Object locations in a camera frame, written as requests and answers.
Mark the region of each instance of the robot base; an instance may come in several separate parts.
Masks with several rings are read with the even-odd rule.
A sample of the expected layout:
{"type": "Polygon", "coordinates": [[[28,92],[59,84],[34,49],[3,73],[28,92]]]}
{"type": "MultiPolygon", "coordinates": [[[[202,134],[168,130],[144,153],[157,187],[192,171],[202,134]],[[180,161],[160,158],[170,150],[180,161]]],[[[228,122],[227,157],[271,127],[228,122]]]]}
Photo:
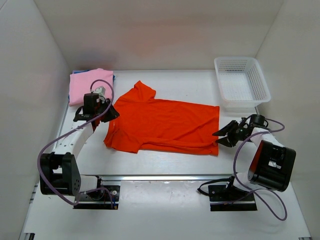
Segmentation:
{"type": "Polygon", "coordinates": [[[111,209],[111,203],[109,195],[92,196],[92,195],[81,195],[79,198],[78,205],[75,205],[73,209],[96,209],[96,210],[118,210],[119,198],[120,198],[120,185],[104,185],[113,196],[115,208],[111,209]]]}
{"type": "Polygon", "coordinates": [[[235,201],[248,194],[246,191],[226,190],[226,185],[209,185],[209,200],[211,212],[224,212],[224,211],[256,211],[257,205],[255,196],[253,194],[245,197],[244,199],[231,203],[231,204],[217,204],[219,202],[235,201]]]}

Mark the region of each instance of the shirt sleeve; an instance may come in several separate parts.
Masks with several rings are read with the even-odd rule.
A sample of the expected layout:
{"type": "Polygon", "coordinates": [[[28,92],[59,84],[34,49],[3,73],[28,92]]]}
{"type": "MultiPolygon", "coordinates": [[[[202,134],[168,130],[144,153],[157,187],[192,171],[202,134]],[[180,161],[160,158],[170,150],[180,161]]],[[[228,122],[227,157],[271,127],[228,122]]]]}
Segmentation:
{"type": "Polygon", "coordinates": [[[154,99],[156,91],[151,87],[144,85],[141,81],[138,81],[134,88],[121,96],[121,99],[130,102],[147,102],[150,99],[154,99]]]}

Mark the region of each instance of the white table surface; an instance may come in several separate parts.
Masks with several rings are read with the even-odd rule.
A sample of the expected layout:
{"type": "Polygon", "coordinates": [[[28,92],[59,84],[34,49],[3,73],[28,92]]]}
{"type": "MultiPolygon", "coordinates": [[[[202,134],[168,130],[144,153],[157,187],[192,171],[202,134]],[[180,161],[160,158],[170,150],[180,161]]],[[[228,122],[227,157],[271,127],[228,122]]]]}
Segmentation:
{"type": "MultiPolygon", "coordinates": [[[[221,105],[215,70],[155,70],[115,71],[116,100],[141,80],[156,90],[156,99],[168,99],[212,106],[221,105]]],[[[79,106],[67,110],[62,133],[70,130],[79,106]]],[[[242,112],[227,112],[220,107],[219,127],[231,120],[240,120],[256,113],[254,108],[242,112]]],[[[237,147],[219,146],[219,155],[193,155],[173,152],[139,150],[137,154],[116,151],[103,143],[108,123],[101,123],[82,148],[77,164],[83,175],[222,175],[232,173],[237,147]]],[[[256,147],[246,144],[237,161],[238,172],[248,170],[256,147]]]]}
{"type": "MultiPolygon", "coordinates": [[[[212,70],[116,71],[115,99],[141,80],[157,91],[156,98],[220,105],[212,70]]],[[[69,107],[62,132],[72,124],[76,107],[69,107]]],[[[255,113],[232,113],[220,108],[220,127],[255,113]]],[[[236,147],[221,146],[219,156],[140,150],[138,154],[108,149],[103,140],[107,124],[101,124],[77,159],[86,175],[223,175],[232,173],[236,147]]],[[[244,146],[237,170],[246,171],[256,148],[244,146]]],[[[197,193],[202,181],[122,181],[119,210],[73,209],[54,195],[37,188],[24,233],[34,240],[298,240],[310,237],[296,195],[290,184],[281,192],[288,219],[278,221],[257,199],[258,211],[210,212],[209,198],[197,193]]],[[[270,193],[261,193],[281,216],[284,211],[270,193]]]]}
{"type": "MultiPolygon", "coordinates": [[[[31,204],[25,233],[34,240],[298,240],[310,237],[292,185],[280,193],[288,219],[274,218],[260,200],[258,211],[210,212],[209,198],[197,193],[200,181],[122,181],[118,210],[73,209],[57,196],[31,204]]],[[[281,204],[261,195],[277,214],[281,204]]]]}

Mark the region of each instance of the folded cloth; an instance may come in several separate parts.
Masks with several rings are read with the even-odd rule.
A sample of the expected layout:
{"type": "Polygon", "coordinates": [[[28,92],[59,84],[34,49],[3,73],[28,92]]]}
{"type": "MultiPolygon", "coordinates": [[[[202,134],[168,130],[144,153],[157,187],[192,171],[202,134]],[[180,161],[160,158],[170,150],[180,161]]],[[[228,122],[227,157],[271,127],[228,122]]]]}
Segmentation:
{"type": "MultiPolygon", "coordinates": [[[[93,81],[97,79],[102,79],[107,81],[113,87],[113,71],[107,71],[102,68],[98,68],[95,70],[90,70],[86,72],[81,72],[77,74],[70,75],[70,86],[69,86],[69,105],[83,104],[84,103],[84,95],[90,92],[90,86],[93,81]]],[[[96,89],[100,86],[105,88],[106,99],[111,99],[112,92],[110,87],[102,82],[96,82],[92,89],[96,89]]]]}

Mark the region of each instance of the white backdrop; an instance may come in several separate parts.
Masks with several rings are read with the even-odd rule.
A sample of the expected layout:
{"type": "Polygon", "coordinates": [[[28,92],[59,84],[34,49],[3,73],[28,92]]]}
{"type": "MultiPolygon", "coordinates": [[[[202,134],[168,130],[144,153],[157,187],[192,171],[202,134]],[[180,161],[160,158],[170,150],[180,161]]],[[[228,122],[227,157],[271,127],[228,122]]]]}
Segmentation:
{"type": "Polygon", "coordinates": [[[286,1],[257,59],[272,100],[259,110],[286,125],[281,142],[296,150],[292,185],[312,235],[320,239],[320,1],[286,1]]]}
{"type": "Polygon", "coordinates": [[[1,240],[19,238],[38,152],[65,111],[69,72],[33,0],[0,0],[1,240]]]}
{"type": "Polygon", "coordinates": [[[254,57],[283,0],[35,0],[72,69],[213,69],[254,57]]]}

